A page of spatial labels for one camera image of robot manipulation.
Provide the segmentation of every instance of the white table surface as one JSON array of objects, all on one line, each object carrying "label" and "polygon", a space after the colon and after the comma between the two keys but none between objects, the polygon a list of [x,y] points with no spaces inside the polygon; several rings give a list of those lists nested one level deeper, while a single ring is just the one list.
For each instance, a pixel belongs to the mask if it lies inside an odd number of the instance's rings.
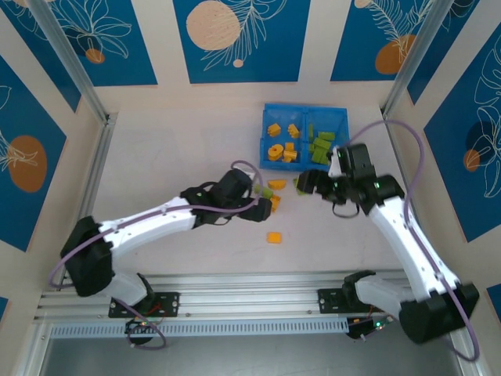
[{"label": "white table surface", "polygon": [[[352,135],[381,119],[377,106],[350,107],[348,116]],[[234,160],[258,165],[261,118],[262,107],[121,111],[99,185],[96,220],[141,212],[190,186],[217,181]],[[373,128],[360,141],[377,174],[392,174],[403,186],[386,128]],[[136,249],[120,266],[148,274],[401,269],[363,214],[339,219],[319,195],[298,196],[292,184],[298,172],[261,172],[265,180],[289,181],[267,221],[235,218],[226,226],[176,233]],[[267,232],[281,232],[282,244],[268,244]]]}]

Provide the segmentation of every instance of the yellow foam piece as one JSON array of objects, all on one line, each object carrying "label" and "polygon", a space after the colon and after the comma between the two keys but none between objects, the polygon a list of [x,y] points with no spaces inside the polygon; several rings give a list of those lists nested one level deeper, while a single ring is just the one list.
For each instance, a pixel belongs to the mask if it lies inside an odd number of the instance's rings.
[{"label": "yellow foam piece", "polygon": [[278,161],[283,154],[283,146],[277,143],[268,149],[268,159],[270,161]]},{"label": "yellow foam piece", "polygon": [[268,127],[270,137],[277,137],[280,134],[281,128],[278,124],[272,124]]},{"label": "yellow foam piece", "polygon": [[268,188],[271,190],[282,190],[287,184],[286,179],[269,180]]},{"label": "yellow foam piece", "polygon": [[282,243],[282,233],[268,233],[266,240],[271,244],[280,244]]},{"label": "yellow foam piece", "polygon": [[290,158],[292,161],[295,161],[297,158],[297,151],[289,151],[286,150],[283,152],[283,157],[284,158]]},{"label": "yellow foam piece", "polygon": [[280,196],[274,194],[269,200],[272,202],[272,213],[274,213],[279,208]]},{"label": "yellow foam piece", "polygon": [[299,130],[297,129],[295,124],[290,124],[287,130],[289,131],[290,137],[292,137],[293,139],[299,138]]}]

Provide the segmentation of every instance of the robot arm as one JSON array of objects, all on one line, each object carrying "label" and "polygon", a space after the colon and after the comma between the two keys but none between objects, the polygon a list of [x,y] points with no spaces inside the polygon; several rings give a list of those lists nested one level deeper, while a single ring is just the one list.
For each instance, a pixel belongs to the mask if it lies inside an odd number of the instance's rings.
[{"label": "robot arm", "polygon": [[386,237],[409,279],[411,291],[380,279],[371,271],[362,271],[344,280],[343,293],[348,303],[376,306],[399,318],[407,336],[423,343],[464,326],[464,322],[447,293],[441,279],[452,286],[468,317],[478,300],[473,284],[462,285],[438,257],[413,215],[409,225],[439,268],[434,271],[410,231],[404,216],[404,193],[395,178],[376,176],[364,144],[345,146],[330,155],[329,172],[303,172],[297,188],[322,195],[333,206],[348,200],[361,208]]},{"label": "robot arm", "polygon": [[91,216],[79,220],[61,257],[93,237],[101,235],[102,238],[65,263],[78,295],[105,294],[134,306],[141,313],[148,312],[154,300],[150,285],[140,274],[117,270],[116,261],[150,241],[215,224],[220,218],[230,220],[238,215],[254,222],[266,220],[272,205],[264,198],[245,211],[235,213],[233,210],[248,206],[254,200],[250,198],[251,190],[250,176],[233,168],[218,183],[189,188],[178,197],[139,214],[101,223],[96,223]]}]

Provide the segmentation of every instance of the blue plastic tray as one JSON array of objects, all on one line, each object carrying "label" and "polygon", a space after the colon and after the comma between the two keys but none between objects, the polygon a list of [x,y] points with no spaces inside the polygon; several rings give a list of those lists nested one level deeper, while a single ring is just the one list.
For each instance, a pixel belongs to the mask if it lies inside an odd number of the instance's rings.
[{"label": "blue plastic tray", "polygon": [[[268,135],[268,127],[277,123],[281,132],[276,137]],[[301,133],[298,139],[290,137],[288,132],[289,124],[296,125]],[[349,140],[348,133],[348,113],[344,108],[335,107],[314,107],[290,104],[268,103],[263,110],[263,129],[260,143],[260,167],[284,171],[305,171],[317,168],[327,171],[329,166],[311,162],[312,155],[308,152],[308,125],[313,125],[314,137],[318,132],[334,132],[335,140],[332,147],[341,145]],[[294,143],[297,151],[297,159],[294,162],[285,163],[282,161],[270,161],[268,159],[268,149],[275,145]]]}]

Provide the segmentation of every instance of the purple cable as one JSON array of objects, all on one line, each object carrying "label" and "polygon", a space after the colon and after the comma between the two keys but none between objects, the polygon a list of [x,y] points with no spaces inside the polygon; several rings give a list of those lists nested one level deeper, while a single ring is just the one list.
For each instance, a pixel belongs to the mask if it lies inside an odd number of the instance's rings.
[{"label": "purple cable", "polygon": [[[437,278],[443,284],[444,288],[449,293],[452,301],[454,302],[454,305],[456,306],[458,312],[460,313],[461,318],[463,319],[464,324],[466,325],[468,334],[470,335],[471,342],[472,342],[472,345],[473,345],[474,355],[472,357],[465,356],[461,352],[459,352],[456,349],[454,349],[454,347],[452,346],[452,343],[450,343],[448,341],[449,346],[451,347],[451,349],[453,350],[453,352],[459,358],[461,358],[462,360],[466,360],[467,362],[475,362],[475,361],[478,360],[478,358],[480,356],[480,345],[478,344],[478,338],[477,338],[477,335],[475,334],[475,330],[473,329],[473,326],[471,325],[470,319],[468,318],[467,313],[464,311],[464,308],[461,306],[461,303],[460,303],[459,299],[456,297],[456,294],[454,294],[454,291],[452,290],[452,287],[449,285],[449,283],[447,282],[447,280],[442,276],[442,273],[440,272],[440,268],[438,267],[437,263],[435,262],[435,260],[433,259],[433,257],[430,255],[430,252],[428,252],[428,250],[427,250],[426,246],[424,245],[423,241],[420,239],[419,235],[417,234],[417,232],[414,230],[414,228],[412,227],[412,225],[410,223],[410,218],[409,218],[410,200],[411,200],[411,198],[414,195],[414,190],[417,187],[417,183],[418,183],[418,181],[419,181],[419,179],[421,177],[421,173],[423,172],[423,168],[424,168],[424,144],[423,144],[423,140],[421,139],[420,135],[413,128],[410,127],[410,125],[407,125],[403,121],[386,120],[386,122],[390,123],[390,124],[400,125],[401,127],[403,127],[406,130],[408,130],[413,135],[414,139],[416,139],[417,145],[420,148],[420,160],[419,160],[419,163],[417,165],[416,174],[414,175],[413,180],[412,180],[412,182],[409,185],[409,188],[407,190],[407,195],[406,195],[405,201],[404,201],[404,218],[405,218],[405,224],[409,228],[409,231],[413,235],[414,240],[417,242],[417,244],[421,248],[421,251],[423,252],[423,254],[426,257],[426,259],[428,260],[428,262],[430,263],[431,268],[435,272]],[[366,131],[368,131],[372,127],[375,127],[376,125],[385,125],[386,122],[384,120],[379,120],[379,121],[375,121],[374,123],[370,123],[369,125],[367,125],[366,127],[364,127],[361,131],[357,132],[347,142],[347,144],[352,143],[355,139],[357,139],[358,137],[360,137],[361,134],[365,133]]]},{"label": "purple cable", "polygon": [[[241,164],[242,165],[246,165],[247,167],[251,168],[254,171],[254,173],[256,174],[255,177],[258,178],[259,185],[263,186],[263,178],[261,176],[261,173],[259,172],[259,170],[256,167],[254,167],[253,164],[251,164],[251,163],[249,163],[247,161],[240,161],[240,160],[238,160],[238,161],[234,161],[231,164],[231,168],[234,168],[235,165],[237,165],[237,164],[238,165],[241,165]],[[123,222],[123,223],[117,225],[117,229],[108,229],[106,231],[103,231],[103,232],[99,233],[98,235],[95,235],[94,237],[91,237],[90,239],[87,239],[82,244],[79,244],[75,249],[73,249],[70,252],[68,252],[68,254],[65,255],[62,259],[60,259],[59,262],[57,263],[56,267],[50,272],[50,274],[49,274],[49,285],[51,287],[54,287],[54,288],[69,288],[69,287],[73,287],[73,284],[56,284],[54,282],[54,276],[56,275],[56,273],[59,271],[59,269],[61,269],[64,266],[64,264],[69,259],[71,259],[72,257],[74,257],[78,252],[83,251],[90,244],[94,243],[95,241],[98,241],[99,239],[104,238],[106,235],[111,234],[113,231],[122,230],[122,229],[124,229],[127,226],[133,225],[133,224],[135,224],[137,222],[144,221],[145,219],[152,218],[152,217],[157,216],[157,215],[164,215],[166,213],[177,211],[177,210],[197,209],[197,210],[206,210],[208,212],[212,212],[213,211],[213,212],[217,212],[217,213],[228,213],[228,214],[241,213],[241,212],[245,212],[247,209],[252,208],[254,205],[256,205],[258,203],[258,201],[259,201],[260,198],[261,198],[261,192],[259,192],[259,193],[256,194],[256,197],[252,200],[252,202],[250,202],[249,204],[243,206],[242,208],[237,208],[237,209],[224,209],[224,208],[216,208],[216,207],[205,206],[205,205],[180,205],[180,206],[175,206],[175,207],[172,207],[172,208],[167,208],[167,209],[165,209],[163,211],[162,210],[152,211],[151,213],[148,213],[148,214],[145,214],[145,215],[141,215],[141,216],[139,216],[137,218],[134,218],[134,219],[130,219],[130,220],[126,221],[126,222]],[[145,321],[147,323],[147,325],[145,327],[151,327],[162,338],[163,344],[161,346],[149,347],[149,346],[137,345],[136,346],[137,349],[160,350],[160,349],[164,349],[164,348],[167,347],[167,339],[165,338],[165,336],[163,335],[163,333],[161,333],[160,329],[158,329],[158,327],[155,324],[153,324],[151,321],[149,321],[148,319],[146,319],[143,315],[141,315],[139,312],[137,312],[135,309],[133,309],[127,303],[122,302],[121,300],[118,300],[118,299],[115,299],[115,300],[118,303],[120,303],[127,311],[129,311],[133,315],[139,317],[141,320]],[[131,333],[129,332],[127,334],[127,340],[132,345],[130,336],[131,336]]]}]

